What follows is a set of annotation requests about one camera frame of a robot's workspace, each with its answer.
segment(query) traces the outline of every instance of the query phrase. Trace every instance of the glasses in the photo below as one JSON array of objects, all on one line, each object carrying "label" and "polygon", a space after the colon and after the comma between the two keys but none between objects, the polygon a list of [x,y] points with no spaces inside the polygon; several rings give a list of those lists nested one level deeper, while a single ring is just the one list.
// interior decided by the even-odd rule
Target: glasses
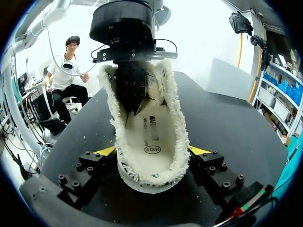
[{"label": "glasses", "polygon": [[67,46],[68,47],[77,47],[78,45],[77,44],[68,44]]}]

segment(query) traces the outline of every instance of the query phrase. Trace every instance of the black pants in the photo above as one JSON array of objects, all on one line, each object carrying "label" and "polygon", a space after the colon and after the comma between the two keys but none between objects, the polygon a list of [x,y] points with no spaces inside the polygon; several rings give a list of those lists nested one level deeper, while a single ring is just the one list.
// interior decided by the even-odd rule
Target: black pants
[{"label": "black pants", "polygon": [[60,118],[65,121],[65,123],[71,122],[71,116],[68,112],[68,109],[65,106],[65,103],[62,102],[62,99],[67,97],[76,97],[80,100],[82,106],[84,106],[89,100],[87,89],[83,86],[71,84],[64,91],[54,90],[53,94],[53,106],[58,112]]}]

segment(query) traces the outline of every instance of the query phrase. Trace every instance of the white t-shirt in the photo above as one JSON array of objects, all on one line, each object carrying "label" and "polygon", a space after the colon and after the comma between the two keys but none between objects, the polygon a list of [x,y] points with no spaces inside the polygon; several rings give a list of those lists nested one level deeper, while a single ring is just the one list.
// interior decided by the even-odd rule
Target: white t-shirt
[{"label": "white t-shirt", "polygon": [[[61,66],[61,69],[63,71],[71,73],[71,74],[80,74],[80,68],[78,63],[76,62],[75,57],[73,57],[70,60],[66,60],[65,56],[56,58],[56,62],[59,66]],[[67,69],[63,67],[64,62],[71,62],[73,64],[73,68]],[[53,90],[65,90],[69,85],[72,84],[74,76],[70,76],[67,73],[62,72],[53,61],[47,68],[47,71],[52,73],[53,75],[53,83],[52,83],[52,89]]]}]

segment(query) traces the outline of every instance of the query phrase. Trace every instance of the man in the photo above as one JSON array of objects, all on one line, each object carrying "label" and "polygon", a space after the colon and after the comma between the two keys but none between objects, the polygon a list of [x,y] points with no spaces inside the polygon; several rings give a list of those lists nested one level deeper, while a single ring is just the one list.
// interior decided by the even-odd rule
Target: man
[{"label": "man", "polygon": [[[80,38],[78,36],[71,36],[65,42],[66,53],[61,58],[56,59],[56,62],[61,69],[70,74],[80,74],[80,68],[76,62],[75,51],[80,44]],[[88,101],[88,93],[85,87],[72,84],[74,76],[70,76],[67,73],[62,72],[55,62],[49,65],[47,68],[47,76],[45,78],[46,91],[52,93],[53,106],[58,112],[60,118],[65,123],[71,122],[71,116],[65,103],[62,101],[63,98],[74,96],[81,101],[84,106]],[[50,78],[53,76],[52,85],[50,84]],[[80,76],[84,83],[88,82],[89,75]]]}]

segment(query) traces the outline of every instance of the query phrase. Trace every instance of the yellow pipe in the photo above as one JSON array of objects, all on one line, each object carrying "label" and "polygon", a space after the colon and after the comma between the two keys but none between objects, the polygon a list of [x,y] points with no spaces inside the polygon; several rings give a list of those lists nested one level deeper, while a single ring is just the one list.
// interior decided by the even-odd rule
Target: yellow pipe
[{"label": "yellow pipe", "polygon": [[[262,49],[261,49],[261,47],[259,47],[259,48],[260,48],[260,51],[259,51],[259,63],[258,63],[258,70],[257,70],[256,78],[259,77],[260,68],[261,68]],[[251,101],[252,101],[252,96],[253,96],[254,93],[255,93],[255,90],[256,90],[256,87],[257,87],[257,83],[258,83],[258,80],[255,80],[254,86],[252,87],[252,90],[251,90],[250,98],[248,99],[248,102],[249,102],[249,103],[251,103]]]},{"label": "yellow pipe", "polygon": [[239,52],[239,56],[238,56],[238,64],[237,64],[237,67],[240,66],[241,55],[242,55],[242,44],[243,44],[243,33],[240,33],[240,52]]}]

